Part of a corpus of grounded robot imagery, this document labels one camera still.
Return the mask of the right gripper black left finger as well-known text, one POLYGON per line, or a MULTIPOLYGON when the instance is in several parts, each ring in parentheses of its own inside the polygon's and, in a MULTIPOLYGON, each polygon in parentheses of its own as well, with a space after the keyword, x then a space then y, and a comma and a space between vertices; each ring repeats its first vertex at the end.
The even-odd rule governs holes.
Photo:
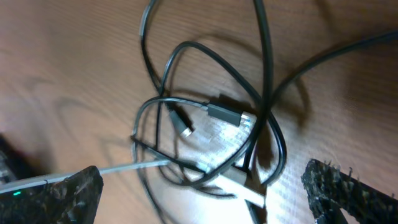
POLYGON ((103 185, 95 166, 56 184, 46 180, 43 189, 31 195, 1 197, 1 223, 93 223, 103 185))

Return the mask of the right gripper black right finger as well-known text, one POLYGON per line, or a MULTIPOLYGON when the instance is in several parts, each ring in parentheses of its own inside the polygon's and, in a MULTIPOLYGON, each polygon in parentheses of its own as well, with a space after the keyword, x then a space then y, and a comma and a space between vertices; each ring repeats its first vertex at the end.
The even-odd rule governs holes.
POLYGON ((342 210, 359 223, 397 223, 397 199, 386 195, 339 168, 309 160, 301 176, 316 223, 346 223, 342 210))

